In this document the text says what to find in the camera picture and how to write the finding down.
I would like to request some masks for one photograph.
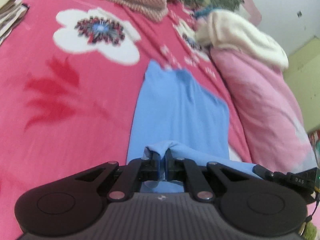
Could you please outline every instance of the pink blanket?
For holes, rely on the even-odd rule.
[[[253,162],[281,172],[314,167],[301,110],[282,74],[239,51],[212,49],[211,56],[234,99]]]
[[[181,5],[168,5],[156,24],[106,0],[24,1],[30,10],[0,49],[0,239],[21,234],[13,209],[25,191],[110,160],[125,164],[151,59],[188,68],[228,103],[229,144],[251,161],[219,73],[174,28],[193,24]]]

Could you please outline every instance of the white wall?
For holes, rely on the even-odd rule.
[[[262,15],[258,28],[289,55],[311,37],[320,37],[320,0],[253,0]]]

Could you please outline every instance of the screw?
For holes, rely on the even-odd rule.
[[[200,199],[211,199],[213,198],[213,193],[209,191],[200,191],[197,196]]]
[[[109,194],[109,197],[112,199],[122,199],[125,194],[122,191],[113,191]]]

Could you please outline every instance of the cable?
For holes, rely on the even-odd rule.
[[[319,191],[316,192],[316,207],[315,207],[315,210],[313,211],[313,213],[310,215],[310,216],[307,216],[306,218],[306,223],[310,222],[312,220],[312,216],[315,214],[316,210],[317,210],[317,207],[319,205],[319,202],[320,202],[320,193]]]

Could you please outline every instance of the blue cloth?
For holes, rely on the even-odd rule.
[[[167,149],[171,150],[172,157],[178,158],[183,157],[186,159],[194,160],[198,165],[206,166],[207,162],[217,162],[223,165],[226,165],[230,168],[233,168],[238,171],[242,171],[244,173],[250,174],[259,178],[256,174],[252,172],[252,168],[255,166],[253,163],[241,163],[231,161],[225,158],[215,157],[210,154],[198,152],[193,150],[179,142],[176,141],[163,141],[156,144],[148,145],[144,150],[144,155],[147,157],[151,157],[151,151],[156,152],[160,155],[162,165],[164,167],[164,154]],[[162,179],[164,178],[164,170],[161,173]],[[165,181],[155,182],[155,181],[147,181],[141,187],[142,192],[183,192],[182,183],[169,183]]]
[[[170,148],[174,157],[193,159],[198,165],[217,161],[250,172],[253,164],[229,160],[228,127],[225,102],[202,88],[187,70],[165,71],[151,61],[134,113],[127,162],[149,150],[163,158]],[[141,191],[183,191],[179,183],[157,185],[145,183]]]
[[[221,8],[208,6],[208,7],[205,7],[204,9],[197,10],[195,11],[195,18],[199,19],[201,17],[207,17],[209,13],[211,13],[213,10],[216,10],[216,9],[221,9]]]

